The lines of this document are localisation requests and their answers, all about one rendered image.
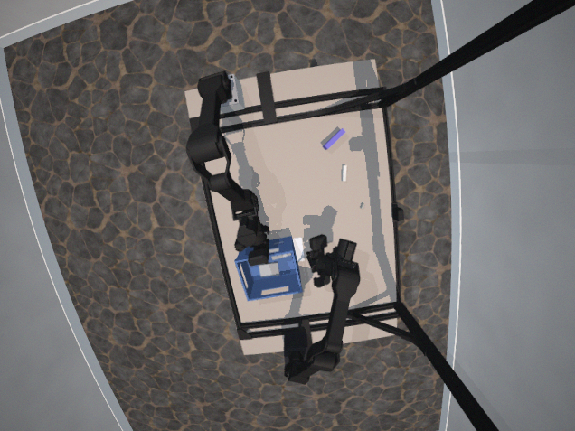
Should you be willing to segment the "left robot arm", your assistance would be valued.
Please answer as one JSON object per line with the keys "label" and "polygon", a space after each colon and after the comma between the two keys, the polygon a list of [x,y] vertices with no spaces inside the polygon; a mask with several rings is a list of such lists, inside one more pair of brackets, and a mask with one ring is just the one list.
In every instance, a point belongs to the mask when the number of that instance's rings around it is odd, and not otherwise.
{"label": "left robot arm", "polygon": [[[305,361],[303,361],[303,351],[288,352],[289,363],[285,366],[285,377],[288,381],[307,384],[311,375],[320,370],[333,371],[340,362],[350,300],[356,293],[361,280],[359,264],[353,262],[357,243],[347,241],[339,239],[338,246],[333,248],[333,252],[325,253],[330,258],[335,258],[327,268],[327,274],[332,279],[334,299],[325,336],[321,341],[311,345]],[[311,369],[306,367],[306,363]]]}

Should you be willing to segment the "blue plastic crate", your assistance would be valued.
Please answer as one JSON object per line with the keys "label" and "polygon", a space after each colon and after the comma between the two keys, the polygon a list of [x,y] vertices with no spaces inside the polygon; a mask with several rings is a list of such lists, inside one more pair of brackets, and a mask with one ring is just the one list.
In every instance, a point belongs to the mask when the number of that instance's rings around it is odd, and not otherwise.
{"label": "blue plastic crate", "polygon": [[[293,248],[292,248],[293,245]],[[239,252],[234,260],[238,270],[240,281],[242,283],[247,301],[260,300],[265,298],[297,294],[301,289],[300,272],[297,263],[296,251],[292,236],[272,239],[269,241],[269,250],[279,248],[278,252],[269,253],[269,263],[278,262],[279,276],[261,277],[259,266],[250,266],[248,257],[253,248],[248,246],[242,252]],[[272,260],[272,257],[291,253],[291,256]],[[244,261],[244,262],[243,262]],[[239,262],[239,263],[238,263]],[[242,267],[248,288],[245,285],[240,265]],[[280,288],[288,286],[288,291],[268,295],[261,295],[263,290]]]}

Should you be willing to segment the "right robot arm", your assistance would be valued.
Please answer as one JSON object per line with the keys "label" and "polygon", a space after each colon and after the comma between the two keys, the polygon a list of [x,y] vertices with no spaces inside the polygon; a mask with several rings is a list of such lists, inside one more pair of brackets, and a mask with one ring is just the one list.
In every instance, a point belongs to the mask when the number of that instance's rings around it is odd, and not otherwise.
{"label": "right robot arm", "polygon": [[[199,126],[189,136],[186,153],[194,171],[208,183],[210,190],[231,202],[233,221],[238,220],[240,223],[234,247],[236,251],[242,252],[248,246],[253,248],[261,223],[258,197],[251,190],[242,189],[231,178],[231,152],[220,131],[221,104],[232,99],[231,80],[226,71],[221,71],[199,78],[197,89],[203,99]],[[227,161],[225,173],[212,175],[200,165],[223,157]],[[236,214],[238,211],[242,213]]]}

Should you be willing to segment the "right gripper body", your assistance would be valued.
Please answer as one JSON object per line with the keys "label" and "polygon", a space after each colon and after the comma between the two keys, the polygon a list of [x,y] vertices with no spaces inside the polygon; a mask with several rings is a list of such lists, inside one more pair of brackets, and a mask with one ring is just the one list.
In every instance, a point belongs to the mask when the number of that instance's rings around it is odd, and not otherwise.
{"label": "right gripper body", "polygon": [[267,249],[265,249],[266,245],[263,245],[267,244],[268,234],[264,232],[267,232],[269,234],[269,227],[261,224],[260,227],[258,228],[257,239],[253,244],[254,251],[251,251],[249,253],[248,262],[250,266],[267,263],[269,261],[269,253]]}

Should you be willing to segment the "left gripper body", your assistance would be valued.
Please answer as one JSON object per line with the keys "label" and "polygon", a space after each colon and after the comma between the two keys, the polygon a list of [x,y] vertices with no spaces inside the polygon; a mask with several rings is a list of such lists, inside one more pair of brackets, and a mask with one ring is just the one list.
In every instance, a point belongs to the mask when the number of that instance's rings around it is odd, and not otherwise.
{"label": "left gripper body", "polygon": [[[327,237],[326,235],[318,235],[309,240],[310,248],[314,251],[313,258],[316,259],[316,272],[320,275],[319,278],[314,278],[314,286],[322,287],[330,283],[330,276],[327,276],[328,265],[334,261],[334,258],[330,258],[325,254],[325,247],[327,247]],[[322,264],[323,263],[323,264]],[[321,272],[321,271],[324,271]],[[325,275],[325,276],[324,276]]]}

